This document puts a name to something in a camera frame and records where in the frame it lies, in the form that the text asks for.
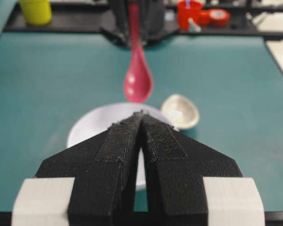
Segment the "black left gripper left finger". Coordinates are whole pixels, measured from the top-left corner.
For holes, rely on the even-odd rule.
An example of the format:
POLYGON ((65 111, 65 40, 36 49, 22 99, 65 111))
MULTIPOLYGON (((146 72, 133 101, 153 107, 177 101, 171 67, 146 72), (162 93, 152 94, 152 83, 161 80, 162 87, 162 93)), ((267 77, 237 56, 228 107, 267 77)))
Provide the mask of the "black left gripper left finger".
POLYGON ((110 226, 133 210, 141 113, 59 152, 23 181, 14 226, 110 226))

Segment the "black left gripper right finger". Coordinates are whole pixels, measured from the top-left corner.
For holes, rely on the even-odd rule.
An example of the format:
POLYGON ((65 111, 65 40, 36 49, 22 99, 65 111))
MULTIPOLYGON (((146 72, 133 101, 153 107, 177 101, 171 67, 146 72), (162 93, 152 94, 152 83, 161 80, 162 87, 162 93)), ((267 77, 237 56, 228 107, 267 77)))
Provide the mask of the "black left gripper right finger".
POLYGON ((149 115, 141 136, 149 211, 164 225, 265 225, 254 179, 234 159, 149 115))

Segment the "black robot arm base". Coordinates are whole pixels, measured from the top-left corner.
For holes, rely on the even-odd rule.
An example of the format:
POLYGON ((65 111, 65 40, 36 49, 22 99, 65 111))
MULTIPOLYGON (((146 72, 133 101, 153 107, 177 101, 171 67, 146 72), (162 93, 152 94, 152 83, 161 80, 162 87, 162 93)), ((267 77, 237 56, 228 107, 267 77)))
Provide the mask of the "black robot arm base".
POLYGON ((142 45, 153 45, 179 30, 175 12, 162 0, 109 0, 100 29, 118 45, 130 46, 139 36, 142 45))

